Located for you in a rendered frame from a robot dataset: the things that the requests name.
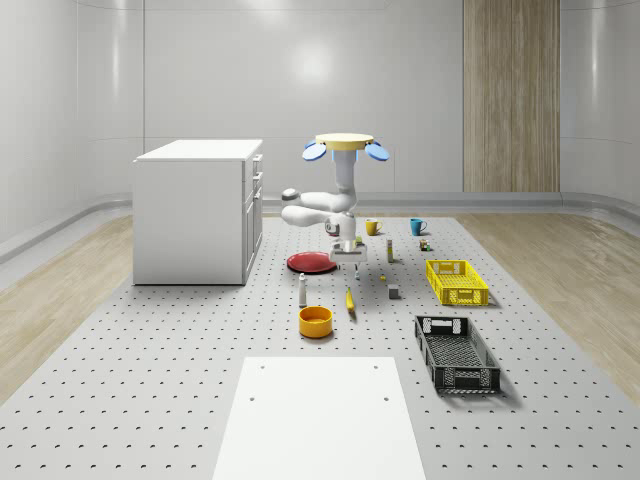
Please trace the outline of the white board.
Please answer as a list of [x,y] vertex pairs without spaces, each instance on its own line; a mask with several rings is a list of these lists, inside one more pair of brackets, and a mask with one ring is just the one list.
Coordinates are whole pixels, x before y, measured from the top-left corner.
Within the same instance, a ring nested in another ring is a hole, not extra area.
[[248,357],[213,480],[425,480],[391,357]]

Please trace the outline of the yellow basket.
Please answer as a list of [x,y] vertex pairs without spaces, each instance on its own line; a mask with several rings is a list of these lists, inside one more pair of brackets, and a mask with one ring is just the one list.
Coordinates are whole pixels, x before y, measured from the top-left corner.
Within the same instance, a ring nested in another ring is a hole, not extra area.
[[426,277],[443,305],[488,304],[488,286],[466,260],[427,260]]

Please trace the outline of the red plate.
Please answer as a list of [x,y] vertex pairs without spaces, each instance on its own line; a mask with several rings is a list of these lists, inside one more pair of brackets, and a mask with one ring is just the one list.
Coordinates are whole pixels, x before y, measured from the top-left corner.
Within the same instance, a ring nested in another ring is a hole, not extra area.
[[323,274],[336,269],[337,264],[325,252],[301,252],[287,259],[289,269],[305,274]]

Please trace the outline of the dark grey basket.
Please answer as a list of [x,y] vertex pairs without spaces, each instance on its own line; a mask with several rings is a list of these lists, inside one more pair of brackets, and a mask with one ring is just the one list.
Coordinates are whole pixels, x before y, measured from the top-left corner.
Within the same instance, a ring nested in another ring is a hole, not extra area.
[[437,390],[500,390],[501,369],[468,318],[416,315],[414,335]]

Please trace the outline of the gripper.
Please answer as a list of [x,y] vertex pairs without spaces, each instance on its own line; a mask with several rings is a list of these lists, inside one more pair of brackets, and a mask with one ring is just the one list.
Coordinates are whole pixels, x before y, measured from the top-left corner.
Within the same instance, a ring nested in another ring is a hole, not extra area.
[[334,242],[329,251],[329,259],[336,264],[353,263],[355,279],[360,278],[359,265],[367,260],[367,246],[357,242]]

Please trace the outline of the white cabinet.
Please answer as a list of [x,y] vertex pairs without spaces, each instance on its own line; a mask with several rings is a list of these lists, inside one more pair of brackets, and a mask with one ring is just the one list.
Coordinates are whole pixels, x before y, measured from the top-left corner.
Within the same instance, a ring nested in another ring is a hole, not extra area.
[[261,241],[262,142],[176,140],[133,163],[133,281],[246,283]]

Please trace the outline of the yellow bowl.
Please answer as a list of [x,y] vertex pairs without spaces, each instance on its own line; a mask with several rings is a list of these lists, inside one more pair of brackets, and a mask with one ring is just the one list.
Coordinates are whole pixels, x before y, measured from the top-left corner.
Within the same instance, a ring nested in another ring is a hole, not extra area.
[[299,332],[308,338],[322,338],[333,330],[332,312],[322,306],[307,306],[299,311]]

